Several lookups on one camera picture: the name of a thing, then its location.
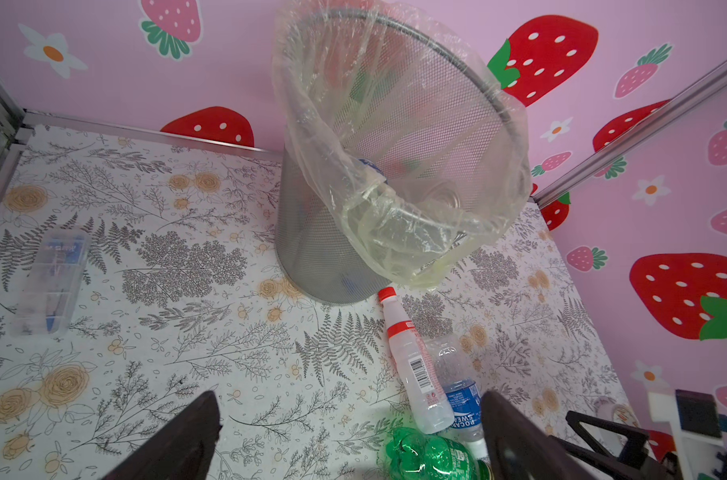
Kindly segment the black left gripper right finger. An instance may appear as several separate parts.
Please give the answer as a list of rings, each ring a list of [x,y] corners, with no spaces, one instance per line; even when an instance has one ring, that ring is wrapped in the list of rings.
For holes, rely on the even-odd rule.
[[[481,422],[493,478],[593,479],[557,440],[545,436],[501,394],[483,394]]]

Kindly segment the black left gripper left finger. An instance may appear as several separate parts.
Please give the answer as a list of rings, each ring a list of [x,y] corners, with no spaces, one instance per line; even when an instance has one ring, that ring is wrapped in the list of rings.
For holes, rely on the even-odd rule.
[[[205,479],[220,430],[217,397],[205,391],[104,479]]]

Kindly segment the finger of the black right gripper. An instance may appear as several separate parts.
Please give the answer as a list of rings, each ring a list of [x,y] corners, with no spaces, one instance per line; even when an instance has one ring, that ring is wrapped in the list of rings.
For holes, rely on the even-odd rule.
[[[569,411],[567,425],[583,446],[551,436],[576,460],[611,479],[653,479],[657,462],[649,456],[649,434],[641,428]]]

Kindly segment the Pocari Sweat bottle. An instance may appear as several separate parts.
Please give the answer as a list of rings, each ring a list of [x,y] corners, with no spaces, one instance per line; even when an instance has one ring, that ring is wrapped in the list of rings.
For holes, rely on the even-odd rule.
[[[429,340],[427,348],[453,410],[453,424],[449,427],[451,436],[459,440],[474,458],[489,458],[481,422],[481,390],[469,354],[463,351],[453,335]]]

